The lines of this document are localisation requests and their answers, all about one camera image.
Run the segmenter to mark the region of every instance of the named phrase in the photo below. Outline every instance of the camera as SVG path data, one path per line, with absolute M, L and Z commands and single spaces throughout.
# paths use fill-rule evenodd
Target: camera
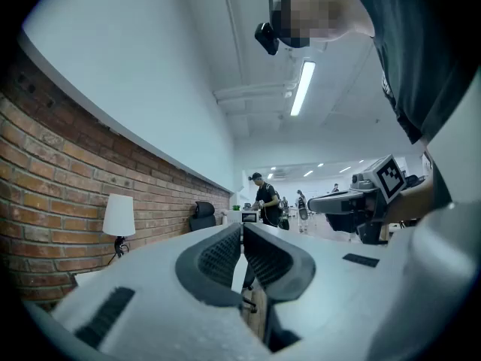
M 257 26 L 254 36 L 269 55 L 275 55 L 277 53 L 279 49 L 279 39 L 274 34 L 270 23 L 260 23 Z

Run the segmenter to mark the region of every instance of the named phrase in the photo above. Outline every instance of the mesh panel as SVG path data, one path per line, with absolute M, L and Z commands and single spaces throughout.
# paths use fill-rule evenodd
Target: mesh panel
M 241 230 L 237 229 L 223 240 L 202 251 L 198 268 L 212 281 L 231 287 L 234 269 L 241 254 Z
M 264 288 L 280 279 L 292 267 L 293 261 L 287 252 L 257 234 L 246 234 L 244 230 L 244 246 L 244 255 Z

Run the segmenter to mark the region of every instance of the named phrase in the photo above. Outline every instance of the brick wall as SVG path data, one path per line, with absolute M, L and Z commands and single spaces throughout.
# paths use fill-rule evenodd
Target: brick wall
M 110 132 L 18 50 L 0 83 L 0 253 L 24 299 L 49 309 L 73 274 L 107 265 L 110 193 L 134 198 L 131 250 L 188 232 L 196 200 L 219 223 L 229 198 Z

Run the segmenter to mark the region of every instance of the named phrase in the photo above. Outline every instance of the white lamp shade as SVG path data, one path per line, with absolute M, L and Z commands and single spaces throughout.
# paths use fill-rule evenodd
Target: white lamp shade
M 134 199 L 131 196 L 109 195 L 102 231 L 119 237 L 135 234 Z

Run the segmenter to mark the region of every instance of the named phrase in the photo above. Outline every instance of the ceiling light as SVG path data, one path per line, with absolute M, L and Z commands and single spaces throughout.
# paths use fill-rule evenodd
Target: ceiling light
M 302 65 L 301 80 L 299 81 L 298 91 L 295 94 L 294 104 L 292 105 L 291 117 L 296 117 L 299 115 L 302 103 L 304 103 L 304 98 L 307 94 L 307 89 L 309 88 L 310 79 L 313 76 L 314 68 L 316 67 L 315 62 L 304 62 Z

